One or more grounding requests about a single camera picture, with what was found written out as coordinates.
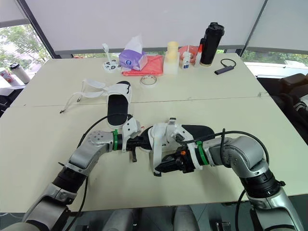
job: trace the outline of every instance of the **white sandal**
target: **white sandal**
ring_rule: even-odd
[[[86,86],[91,86],[100,89],[101,91],[84,92]],[[60,113],[63,113],[68,108],[69,102],[75,95],[79,96],[77,102],[82,100],[82,97],[96,98],[102,95],[107,96],[108,115],[117,113],[127,114],[128,107],[131,102],[132,88],[130,83],[127,81],[121,81],[114,85],[111,85],[110,87],[106,87],[104,83],[91,79],[85,79],[81,83],[81,91],[73,93],[73,95],[68,99],[67,103],[65,104],[64,109],[61,110]],[[127,115],[115,115],[107,119],[108,125],[114,129],[122,128],[122,125],[126,122],[126,120]]]

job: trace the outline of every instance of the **white table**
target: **white table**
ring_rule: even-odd
[[[53,181],[84,131],[107,114],[105,104],[12,107],[0,119],[0,211],[25,212]],[[142,126],[176,117],[179,123],[207,125],[219,132],[243,130],[259,137],[270,155],[270,169],[286,182],[288,195],[308,192],[308,147],[269,96],[237,99],[132,103]],[[111,131],[106,122],[96,129]],[[149,155],[137,149],[104,154],[90,175],[84,210],[184,205],[237,200],[242,185],[229,168],[204,167],[154,177]],[[83,187],[70,206],[79,208]]]
[[[234,70],[217,76],[214,71],[223,68],[220,63],[223,58],[233,59],[237,65]],[[260,93],[267,95],[235,53],[217,54],[210,67],[195,68],[191,65],[188,70],[179,69],[176,76],[158,77],[158,83],[153,89],[143,88],[139,83],[140,77],[106,73],[102,68],[105,61],[101,58],[49,60],[11,107],[64,105],[72,93],[80,91],[81,81],[85,78],[104,82],[107,86],[123,80],[130,82],[133,103],[256,97]],[[75,99],[71,102],[98,103],[106,103],[105,98],[83,99],[79,103]]]

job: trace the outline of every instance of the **pink towel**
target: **pink towel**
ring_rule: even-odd
[[[154,75],[159,76],[163,73],[163,56],[162,55],[148,55],[148,63],[144,66],[141,71],[130,70],[123,71],[124,76],[146,76]]]

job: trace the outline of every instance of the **wire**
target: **wire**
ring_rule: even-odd
[[[226,129],[224,128],[222,130],[221,142],[220,142],[220,159],[221,159],[222,163],[223,163],[223,161],[222,161],[223,146],[224,146],[224,143],[225,143],[225,132],[226,132]]]
[[[251,138],[253,138],[254,140],[256,140],[260,145],[261,147],[263,148],[264,150],[264,154],[265,154],[265,157],[266,157],[266,161],[268,164],[270,164],[270,157],[269,157],[269,152],[268,150],[266,149],[265,145],[262,143],[261,140],[259,140],[256,136],[248,133],[248,132],[245,132],[245,131],[226,131],[224,132],[224,134],[243,134],[243,135],[246,135],[246,136],[249,136]],[[199,137],[199,138],[195,138],[193,140],[190,140],[190,141],[179,141],[179,140],[176,140],[178,143],[184,145],[184,144],[188,144],[188,143],[194,143],[194,142],[197,142],[197,141],[206,141],[208,138],[211,138],[213,136],[220,136],[222,135],[222,132],[219,132],[219,133],[215,133],[215,134],[211,134],[211,135],[207,135],[207,136],[202,136],[202,137]]]
[[[249,136],[249,137],[253,138],[254,140],[256,140],[261,145],[261,147],[263,148],[264,154],[265,154],[265,157],[266,157],[266,161],[267,161],[268,165],[270,165],[269,152],[268,152],[264,143],[262,143],[261,140],[259,140],[256,136],[254,136],[254,135],[252,135],[248,132],[245,132],[245,131],[225,131],[225,129],[223,129],[222,132],[214,134],[214,136],[220,136],[221,135],[221,143],[220,143],[220,158],[221,158],[221,161],[222,161],[225,134],[243,134],[243,135]],[[211,138],[211,137],[213,137],[213,134],[207,135],[207,136],[202,136],[202,137],[190,140],[190,141],[179,141],[179,140],[176,140],[176,141],[180,144],[188,144],[188,143],[193,143],[193,142],[197,142],[197,141],[205,141],[205,140],[207,140],[208,138]],[[236,229],[236,231],[239,231],[239,227],[238,227],[239,210],[240,210],[240,204],[241,204],[241,201],[242,201],[244,194],[245,194],[245,190],[242,191],[242,193],[241,193],[241,195],[240,195],[240,197],[237,201],[237,204],[236,204],[236,209],[235,209],[235,229]]]
[[[0,217],[4,217],[4,216],[6,216],[6,215],[11,215],[13,218],[22,219],[22,218],[20,218],[20,217],[17,217],[17,216],[15,216],[15,215],[13,215],[12,213],[4,213],[4,214],[1,214]]]
[[[98,123],[102,122],[104,119],[112,117],[112,116],[127,116],[128,120],[131,119],[133,116],[131,114],[126,114],[126,113],[114,113],[114,114],[110,114],[110,115],[106,115],[103,118],[99,119],[98,121],[96,121],[91,127],[88,128],[88,130],[82,135],[79,144],[77,146],[77,148],[82,144],[83,140],[85,139],[86,135],[89,133],[89,131],[91,131],[92,128],[94,128]],[[87,196],[87,188],[88,188],[88,181],[89,178],[86,178],[86,183],[85,183],[85,191],[83,193],[83,198],[82,198],[82,202],[81,205],[79,207],[78,212],[76,213],[74,219],[71,221],[71,223],[68,225],[68,227],[65,229],[65,231],[69,231],[69,229],[73,226],[73,224],[76,222],[77,218],[80,216],[81,210],[83,208],[83,205],[86,201],[86,196]]]
[[[227,67],[227,65],[225,65],[225,64],[222,62],[223,60],[230,60],[230,61],[234,62],[234,66],[233,66],[233,67],[236,66],[236,62],[235,62],[234,60],[232,60],[232,59],[222,59],[222,60],[220,61],[220,63],[221,63],[224,67]]]
[[[245,190],[242,191],[237,203],[236,203],[236,209],[235,209],[235,230],[239,231],[239,210],[240,210],[240,204],[241,200],[245,194]]]
[[[82,198],[82,202],[81,202],[81,205],[80,205],[80,208],[78,210],[78,212],[76,213],[76,216],[74,217],[74,219],[71,221],[71,223],[67,226],[66,230],[65,231],[69,231],[70,228],[73,226],[73,224],[75,223],[75,221],[77,220],[77,218],[79,217],[80,213],[81,213],[81,210],[83,208],[83,205],[85,204],[85,201],[86,201],[86,196],[87,196],[87,188],[88,188],[88,181],[89,181],[89,178],[87,177],[86,178],[86,184],[85,184],[85,192],[83,193],[83,198]]]

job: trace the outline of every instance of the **black water bottle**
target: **black water bottle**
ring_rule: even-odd
[[[216,54],[221,37],[225,34],[224,27],[218,23],[211,23],[205,31],[204,38],[200,43],[203,44],[200,64],[211,66]]]

